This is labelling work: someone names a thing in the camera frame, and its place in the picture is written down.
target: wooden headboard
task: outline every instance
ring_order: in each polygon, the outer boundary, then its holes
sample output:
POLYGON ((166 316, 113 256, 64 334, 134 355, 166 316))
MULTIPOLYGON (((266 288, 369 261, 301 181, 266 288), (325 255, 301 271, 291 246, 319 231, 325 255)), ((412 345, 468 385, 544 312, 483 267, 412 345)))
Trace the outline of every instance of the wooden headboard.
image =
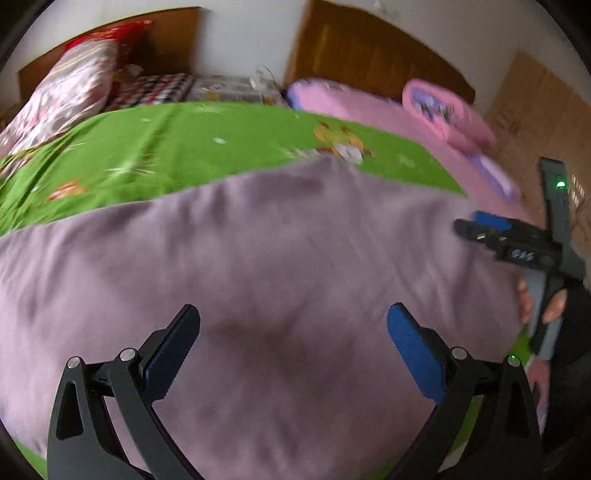
POLYGON ((406 82, 437 83, 473 103, 474 89, 433 50, 371 13, 309 0, 285 73, 288 86, 322 78, 400 100, 406 82))
MULTIPOLYGON (((80 35, 130 21, 151 20, 152 28, 134 48, 129 62, 141 65, 146 75, 190 72, 199 12, 199 7, 161 10, 117 20, 80 35)), ((33 90, 65 53, 68 41, 33 60, 18 72, 22 101, 28 100, 33 90)))

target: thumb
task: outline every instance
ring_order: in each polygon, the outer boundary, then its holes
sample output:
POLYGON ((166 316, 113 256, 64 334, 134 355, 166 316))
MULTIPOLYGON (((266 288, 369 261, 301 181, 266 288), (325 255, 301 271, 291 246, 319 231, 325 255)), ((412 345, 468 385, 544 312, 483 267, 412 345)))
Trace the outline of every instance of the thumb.
POLYGON ((560 317, 566 307, 566 290, 560 290, 546 307, 542 315, 542 322, 551 323, 560 317))

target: green bedsheet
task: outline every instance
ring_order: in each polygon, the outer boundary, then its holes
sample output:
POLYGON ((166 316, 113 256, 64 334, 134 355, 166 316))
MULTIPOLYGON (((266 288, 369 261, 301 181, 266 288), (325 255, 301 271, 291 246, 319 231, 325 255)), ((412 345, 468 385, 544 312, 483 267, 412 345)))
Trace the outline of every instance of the green bedsheet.
MULTIPOLYGON (((284 108, 173 103, 98 115, 48 145, 4 159, 0 170, 23 166, 0 186, 0 235, 329 151, 367 173, 463 194, 425 148, 396 135, 284 108)), ((469 435, 466 424, 457 445, 469 435)), ((26 455, 46 476, 44 460, 26 455)))

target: blue gripper pad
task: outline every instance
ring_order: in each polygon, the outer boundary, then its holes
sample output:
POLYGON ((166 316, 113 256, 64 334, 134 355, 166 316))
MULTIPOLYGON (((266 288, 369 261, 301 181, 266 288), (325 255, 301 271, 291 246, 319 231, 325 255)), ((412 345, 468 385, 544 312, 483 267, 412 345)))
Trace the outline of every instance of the blue gripper pad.
POLYGON ((201 328, 199 311, 186 305, 144 369, 144 398, 151 404, 168 393, 201 328))
POLYGON ((446 393, 443 366, 419 334, 419 328, 416 320, 400 304, 392 305, 388 310, 388 333, 414 382, 423 397, 440 404, 446 393))
POLYGON ((499 232, 511 230, 511 222, 504 217, 497 217, 491 213, 474 212, 473 220, 479 225, 489 226, 499 232))

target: purple blanket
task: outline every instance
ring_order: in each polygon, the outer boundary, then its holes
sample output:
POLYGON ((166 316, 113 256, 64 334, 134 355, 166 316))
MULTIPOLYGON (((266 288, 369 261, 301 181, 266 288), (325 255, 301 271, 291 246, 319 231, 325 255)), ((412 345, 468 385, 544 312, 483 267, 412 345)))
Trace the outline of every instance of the purple blanket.
POLYGON ((483 359, 521 329, 511 272, 452 232, 474 209, 327 157, 4 236, 2 419, 44 453, 67 359, 112 359, 192 303, 202 334, 156 410, 202 475, 380 468, 433 408, 388 336, 391 304, 483 359))

